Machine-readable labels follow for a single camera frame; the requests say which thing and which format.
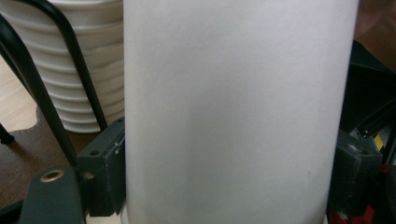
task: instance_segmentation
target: white cylinder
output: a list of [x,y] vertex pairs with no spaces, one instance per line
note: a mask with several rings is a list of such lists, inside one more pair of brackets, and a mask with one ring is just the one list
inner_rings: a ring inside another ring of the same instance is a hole
[[122,222],[323,223],[358,0],[124,6]]

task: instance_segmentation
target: brass grommet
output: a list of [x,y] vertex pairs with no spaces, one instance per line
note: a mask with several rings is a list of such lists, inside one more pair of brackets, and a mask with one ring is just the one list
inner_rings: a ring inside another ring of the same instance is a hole
[[61,178],[62,176],[64,176],[63,170],[52,170],[42,175],[40,181],[43,183],[49,183]]

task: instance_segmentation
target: stacked white bowl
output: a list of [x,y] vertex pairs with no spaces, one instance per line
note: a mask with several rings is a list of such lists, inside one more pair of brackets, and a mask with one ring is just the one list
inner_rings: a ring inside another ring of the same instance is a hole
[[[108,124],[124,116],[122,0],[49,0],[69,19]],[[66,130],[96,133],[99,126],[64,39],[41,11],[0,1],[2,15],[29,49]]]

